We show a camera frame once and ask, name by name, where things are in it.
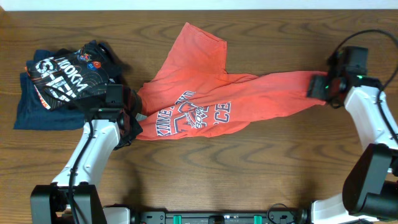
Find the orange printed t-shirt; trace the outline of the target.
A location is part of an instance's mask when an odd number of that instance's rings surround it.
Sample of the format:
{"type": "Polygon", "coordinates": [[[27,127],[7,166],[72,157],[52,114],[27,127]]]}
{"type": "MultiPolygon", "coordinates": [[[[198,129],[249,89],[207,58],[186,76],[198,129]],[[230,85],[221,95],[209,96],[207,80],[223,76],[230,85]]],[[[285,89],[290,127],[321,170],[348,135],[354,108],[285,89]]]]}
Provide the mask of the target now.
{"type": "Polygon", "coordinates": [[[232,134],[321,104],[307,96],[312,71],[228,73],[226,57],[223,39],[186,23],[155,78],[138,92],[144,115],[138,139],[232,134]]]}

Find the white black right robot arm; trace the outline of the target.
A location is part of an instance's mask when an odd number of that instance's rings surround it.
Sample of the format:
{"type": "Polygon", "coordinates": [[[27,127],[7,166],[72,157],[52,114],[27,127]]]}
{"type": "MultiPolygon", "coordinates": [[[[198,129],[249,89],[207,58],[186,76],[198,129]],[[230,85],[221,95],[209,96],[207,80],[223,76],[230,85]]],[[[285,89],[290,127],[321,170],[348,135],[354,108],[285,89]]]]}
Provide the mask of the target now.
{"type": "Polygon", "coordinates": [[[363,153],[340,194],[312,203],[311,223],[373,223],[397,220],[397,124],[381,82],[367,75],[368,50],[344,47],[328,60],[325,76],[312,77],[307,97],[343,107],[352,117],[363,153]]]}

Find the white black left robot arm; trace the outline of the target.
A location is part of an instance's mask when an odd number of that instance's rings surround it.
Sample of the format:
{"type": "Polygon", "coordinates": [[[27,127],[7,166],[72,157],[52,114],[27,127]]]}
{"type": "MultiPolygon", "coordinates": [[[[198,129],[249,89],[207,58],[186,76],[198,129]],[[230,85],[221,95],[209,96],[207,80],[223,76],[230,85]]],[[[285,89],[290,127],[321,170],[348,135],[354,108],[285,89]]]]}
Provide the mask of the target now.
{"type": "Polygon", "coordinates": [[[133,223],[126,205],[102,206],[97,186],[113,151],[130,146],[142,128],[136,119],[141,99],[134,90],[109,84],[102,96],[77,100],[59,89],[85,115],[83,134],[62,171],[48,185],[36,185],[30,195],[33,223],[133,223]]]}

